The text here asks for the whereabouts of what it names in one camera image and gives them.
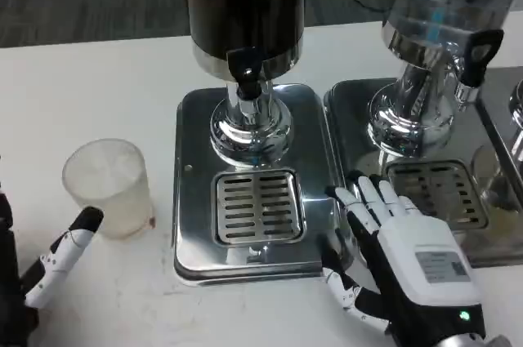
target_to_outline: robotic hand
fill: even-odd
[[[357,285],[320,239],[327,284],[345,311],[390,332],[401,347],[484,346],[480,293],[449,226],[424,216],[381,177],[355,171],[351,178],[358,198],[344,188],[326,193],[344,209],[381,294]]]
[[[38,326],[41,309],[76,264],[103,220],[103,213],[85,208],[73,224],[20,278],[13,219],[0,189],[0,347],[25,347]]]

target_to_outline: robot finger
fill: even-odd
[[[385,205],[382,196],[374,187],[373,182],[360,171],[352,171],[349,176],[358,191],[361,193],[369,213],[379,225],[383,225],[391,214]]]
[[[349,192],[345,188],[329,186],[325,189],[325,193],[336,199],[345,209],[347,214],[354,214],[355,218],[363,225],[364,229],[368,234],[372,233],[379,229],[379,225],[371,216],[365,205],[355,197],[354,194]]]
[[[383,201],[387,205],[387,208],[390,210],[391,214],[393,216],[406,215],[407,211],[405,210],[405,206],[400,201],[400,198],[398,198],[398,195],[392,188],[391,183],[387,180],[380,180],[378,187],[380,193],[383,196]]]
[[[403,207],[405,207],[407,214],[411,216],[423,216],[422,212],[418,210],[418,208],[412,202],[412,200],[410,200],[406,196],[400,196],[400,201],[403,204]]]

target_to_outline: dark beverage container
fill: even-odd
[[[221,60],[256,47],[269,60],[295,47],[303,33],[304,0],[188,0],[196,45]]]

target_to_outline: label on robotic hand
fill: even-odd
[[[418,251],[416,257],[429,283],[471,281],[455,251]]]

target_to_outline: white robotic hand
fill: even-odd
[[[386,328],[401,347],[484,345],[480,293],[449,226],[424,216],[378,176],[355,171],[350,178],[358,198],[344,188],[329,187],[326,193],[345,210],[381,295],[356,285],[324,240],[328,283],[344,308]]]

